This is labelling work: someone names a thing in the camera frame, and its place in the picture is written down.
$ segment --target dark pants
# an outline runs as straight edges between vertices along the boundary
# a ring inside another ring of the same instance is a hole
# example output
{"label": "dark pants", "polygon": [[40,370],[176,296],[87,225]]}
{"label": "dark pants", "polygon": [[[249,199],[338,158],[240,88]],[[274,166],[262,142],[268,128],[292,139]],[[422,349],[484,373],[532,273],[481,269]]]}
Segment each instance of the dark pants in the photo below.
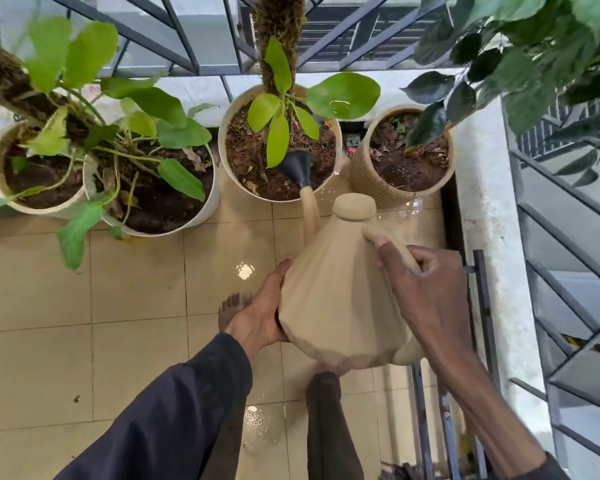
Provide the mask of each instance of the dark pants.
{"label": "dark pants", "polygon": [[[306,390],[309,413],[309,480],[364,480],[340,398],[340,380],[332,372],[316,374]],[[201,480],[233,480],[238,468],[245,402],[231,411],[211,451]]]}

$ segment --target brown soil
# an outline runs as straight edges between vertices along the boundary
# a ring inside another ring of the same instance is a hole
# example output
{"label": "brown soil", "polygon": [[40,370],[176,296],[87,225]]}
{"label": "brown soil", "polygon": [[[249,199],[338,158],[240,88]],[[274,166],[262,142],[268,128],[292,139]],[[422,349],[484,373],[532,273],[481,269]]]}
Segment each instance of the brown soil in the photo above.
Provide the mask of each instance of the brown soil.
{"label": "brown soil", "polygon": [[[15,140],[9,147],[4,159],[4,179],[14,193],[22,192],[32,187],[44,185],[51,186],[59,182],[69,168],[69,158],[63,156],[55,157],[30,157],[24,169],[15,174],[11,167],[12,157],[25,157],[27,151],[19,147],[19,140]],[[19,198],[18,201],[32,209],[50,209],[71,199],[82,187],[82,164],[76,162],[73,165],[71,175],[67,177],[64,184],[53,190]]]}
{"label": "brown soil", "polygon": [[[267,168],[265,130],[251,131],[247,113],[251,103],[238,111],[227,131],[226,151],[233,174],[251,192],[268,200],[293,200],[300,197],[297,186],[275,168]],[[291,123],[289,150],[303,149],[313,156],[310,182],[318,188],[333,171],[336,160],[336,135],[320,125],[320,138],[304,134],[295,120]]]}
{"label": "brown soil", "polygon": [[403,112],[382,120],[371,136],[371,161],[382,179],[398,190],[421,192],[433,187],[448,168],[449,144],[440,136],[404,154],[405,140],[420,114]]}
{"label": "brown soil", "polygon": [[[151,142],[142,142],[138,149],[148,154],[156,145]],[[207,202],[211,186],[214,182],[214,169],[211,155],[204,146],[194,148],[199,154],[201,160],[208,165],[203,171],[197,171],[194,162],[190,160],[182,150],[170,150],[163,148],[152,156],[161,158],[173,158],[179,160],[184,168],[189,170],[195,177],[198,177],[205,188],[205,201],[193,199],[175,190],[163,179],[155,177],[129,162],[127,158],[121,157],[118,161],[120,165],[121,184],[120,192],[122,195],[128,195],[131,190],[131,183],[136,171],[139,172],[138,181],[134,190],[134,197],[137,199],[138,207],[131,207],[126,225],[139,232],[147,234],[162,234],[182,227],[198,215],[204,204]],[[96,156],[113,168],[113,160],[106,153],[97,152]],[[147,167],[155,168],[151,162],[143,162]],[[96,180],[98,191],[104,189],[103,184]],[[109,206],[109,213],[120,221],[124,219],[127,212],[127,199],[118,197]]]}

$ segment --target leg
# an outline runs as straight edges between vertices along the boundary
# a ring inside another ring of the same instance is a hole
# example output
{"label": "leg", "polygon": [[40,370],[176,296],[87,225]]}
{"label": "leg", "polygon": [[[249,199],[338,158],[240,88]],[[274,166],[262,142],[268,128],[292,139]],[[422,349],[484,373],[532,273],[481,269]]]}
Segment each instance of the leg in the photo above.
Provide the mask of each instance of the leg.
{"label": "leg", "polygon": [[306,390],[309,412],[307,456],[309,480],[364,480],[340,398],[340,380],[321,372]]}
{"label": "leg", "polygon": [[[236,313],[250,302],[250,296],[238,293],[232,294],[224,300],[218,310],[218,329],[224,331]],[[235,478],[240,444],[242,443],[242,423],[246,402],[247,398],[245,397],[240,404],[236,404],[222,423],[200,480],[233,480]]]}

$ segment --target person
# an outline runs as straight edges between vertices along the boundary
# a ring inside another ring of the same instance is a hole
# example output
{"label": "person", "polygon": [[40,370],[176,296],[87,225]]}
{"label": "person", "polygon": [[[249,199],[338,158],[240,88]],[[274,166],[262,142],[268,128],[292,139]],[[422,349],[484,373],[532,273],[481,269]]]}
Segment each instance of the person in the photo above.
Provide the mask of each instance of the person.
{"label": "person", "polygon": [[[499,395],[472,349],[467,278],[459,255],[417,246],[409,250],[421,273],[408,270],[385,238],[376,242],[378,264],[388,274],[403,318],[438,380],[462,408],[495,473],[501,479],[567,479]],[[219,311],[223,331],[195,357],[149,384],[56,478],[233,480],[253,380],[251,363],[263,347],[286,339],[276,310],[291,265],[291,258],[282,262],[252,299],[229,297]],[[311,480],[364,478],[340,395],[333,372],[316,374],[307,388]]]}

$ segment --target white plant pot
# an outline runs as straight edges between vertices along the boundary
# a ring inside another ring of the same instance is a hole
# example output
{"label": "white plant pot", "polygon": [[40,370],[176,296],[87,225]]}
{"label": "white plant pot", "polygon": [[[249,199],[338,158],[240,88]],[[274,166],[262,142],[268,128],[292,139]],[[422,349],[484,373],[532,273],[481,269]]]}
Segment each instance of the white plant pot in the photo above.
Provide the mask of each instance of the white plant pot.
{"label": "white plant pot", "polygon": [[[116,226],[120,227],[120,229],[122,229],[122,232],[124,232],[125,234],[135,235],[135,236],[139,236],[139,237],[160,237],[162,235],[169,235],[169,234],[179,232],[182,229],[185,229],[187,227],[195,227],[197,225],[202,224],[204,221],[206,221],[209,217],[211,217],[214,214],[214,212],[218,208],[218,205],[220,205],[220,181],[219,181],[218,170],[217,170],[217,158],[214,158],[213,153],[211,154],[211,160],[214,163],[212,165],[212,167],[214,169],[214,181],[211,184],[211,191],[209,192],[209,197],[208,197],[207,201],[205,202],[204,206],[202,207],[202,209],[200,209],[200,212],[192,220],[190,220],[183,226],[178,227],[177,229],[174,229],[172,231],[162,233],[162,234],[147,234],[145,232],[140,232],[140,231],[131,229],[131,227],[128,227],[127,225],[123,225],[119,219],[110,215],[108,210],[105,210],[102,213],[102,220],[112,227],[116,227]],[[84,188],[86,190],[88,198],[92,197],[93,195],[96,195],[96,193],[98,192],[98,190],[96,188],[96,183],[95,183],[95,179],[97,178],[95,176],[96,169],[97,169],[97,164],[92,159],[87,159],[87,161],[85,161],[85,163],[84,163],[84,166],[82,167],[82,180],[84,182]]]}
{"label": "white plant pot", "polygon": [[[306,89],[302,86],[299,86],[298,84],[296,84],[296,91],[297,91],[297,94],[299,94],[300,96],[306,96],[306,92],[305,92]],[[235,184],[238,185],[242,190],[247,192],[249,195],[259,198],[260,200],[263,200],[265,202],[274,202],[274,203],[298,202],[298,201],[300,201],[300,198],[295,198],[293,200],[270,200],[270,199],[261,197],[259,195],[256,195],[255,193],[251,192],[250,190],[245,188],[244,185],[242,185],[240,183],[238,178],[233,174],[231,165],[229,165],[229,160],[227,158],[227,151],[226,151],[226,135],[227,135],[227,131],[229,128],[229,124],[231,124],[231,120],[236,115],[236,113],[241,110],[241,108],[243,106],[245,106],[246,104],[248,104],[251,101],[253,101],[254,99],[256,99],[256,97],[261,95],[263,92],[264,92],[264,88],[262,87],[262,84],[260,84],[256,87],[250,88],[247,91],[243,92],[240,96],[236,97],[236,99],[234,99],[232,101],[232,103],[229,105],[229,109],[227,109],[227,111],[224,113],[222,122],[220,123],[220,128],[218,130],[218,151],[220,152],[220,159],[222,160],[222,163],[223,163],[224,167],[226,168],[226,172],[229,174],[229,177],[231,177],[231,179],[235,182]],[[332,170],[330,176],[325,178],[324,182],[313,191],[314,193],[320,191],[334,175],[339,174],[342,170],[342,167],[343,167],[345,161],[347,160],[347,156],[342,151],[342,131],[340,129],[340,124],[339,124],[338,120],[335,118],[327,118],[327,120],[329,121],[331,130],[336,135],[336,160],[334,162],[333,170]]]}
{"label": "white plant pot", "polygon": [[[25,122],[16,123],[9,126],[3,133],[0,134],[0,198],[8,198],[14,194],[14,191],[9,188],[4,178],[4,158],[5,153],[13,143],[18,133],[18,128],[21,125],[26,124]],[[16,209],[23,214],[29,214],[32,216],[44,216],[44,217],[55,217],[58,219],[70,219],[75,214],[76,209],[80,204],[87,198],[84,190],[84,183],[80,190],[66,202],[56,205],[55,207],[49,207],[48,209],[32,209],[27,207],[23,203],[17,201],[10,201],[7,205],[12,209]]]}

